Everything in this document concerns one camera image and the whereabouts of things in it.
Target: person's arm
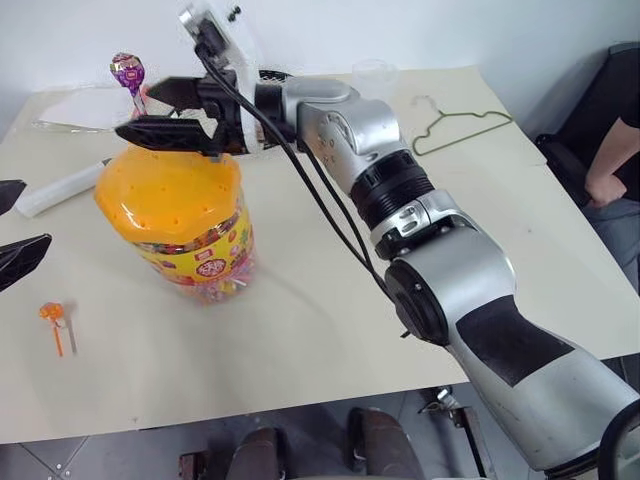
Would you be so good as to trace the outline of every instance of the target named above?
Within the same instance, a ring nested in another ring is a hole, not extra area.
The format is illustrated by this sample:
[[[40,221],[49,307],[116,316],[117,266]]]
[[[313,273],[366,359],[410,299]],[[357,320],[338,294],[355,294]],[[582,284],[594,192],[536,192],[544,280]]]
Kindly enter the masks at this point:
[[[621,198],[627,191],[627,187],[614,173],[640,152],[638,108],[638,102],[634,102],[631,109],[615,121],[589,168],[585,189],[591,195],[595,207],[604,207]]]

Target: lollipop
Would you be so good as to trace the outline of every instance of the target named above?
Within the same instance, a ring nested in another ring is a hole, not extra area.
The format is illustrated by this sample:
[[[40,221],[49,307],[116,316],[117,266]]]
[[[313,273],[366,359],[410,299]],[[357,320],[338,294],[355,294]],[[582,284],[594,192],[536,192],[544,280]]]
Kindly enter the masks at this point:
[[[147,111],[140,95],[140,85],[144,80],[144,67],[142,62],[135,55],[130,53],[118,53],[111,60],[111,74],[118,80],[120,85],[129,89],[133,97],[133,105],[138,111],[138,115],[146,115]]]
[[[64,308],[59,303],[45,303],[40,307],[38,312],[40,317],[49,320],[53,329],[53,338],[56,342],[56,349],[58,350],[58,356],[62,357],[62,342],[60,341],[60,334],[58,330],[62,328],[61,321],[64,320]]]

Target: orange jar lid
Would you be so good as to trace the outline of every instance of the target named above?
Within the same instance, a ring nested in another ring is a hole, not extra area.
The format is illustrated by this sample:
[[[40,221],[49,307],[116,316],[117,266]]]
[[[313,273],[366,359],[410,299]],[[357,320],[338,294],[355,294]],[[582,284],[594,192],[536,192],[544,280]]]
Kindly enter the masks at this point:
[[[95,200],[129,242],[185,244],[235,211],[240,169],[231,155],[130,146],[109,162]]]

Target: person's hand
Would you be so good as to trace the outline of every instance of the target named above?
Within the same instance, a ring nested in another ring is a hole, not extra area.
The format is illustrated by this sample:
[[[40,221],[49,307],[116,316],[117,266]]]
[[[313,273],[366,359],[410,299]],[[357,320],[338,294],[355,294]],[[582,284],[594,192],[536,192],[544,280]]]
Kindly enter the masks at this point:
[[[622,198],[627,191],[627,187],[615,175],[596,178],[587,175],[584,188],[591,195],[590,205],[596,208],[605,207],[614,200]]]

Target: white wall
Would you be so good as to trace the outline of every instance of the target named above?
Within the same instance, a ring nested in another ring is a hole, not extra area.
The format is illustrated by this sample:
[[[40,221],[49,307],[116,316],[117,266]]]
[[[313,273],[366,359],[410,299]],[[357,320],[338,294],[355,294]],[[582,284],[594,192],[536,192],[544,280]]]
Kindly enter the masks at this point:
[[[202,71],[177,20],[189,0],[3,3],[0,137],[32,91],[113,84],[108,64],[120,50],[140,56],[155,78]],[[562,121],[607,47],[640,35],[638,0],[237,3],[270,66],[328,73],[350,71],[365,58],[382,58],[399,68],[476,63],[531,135]]]

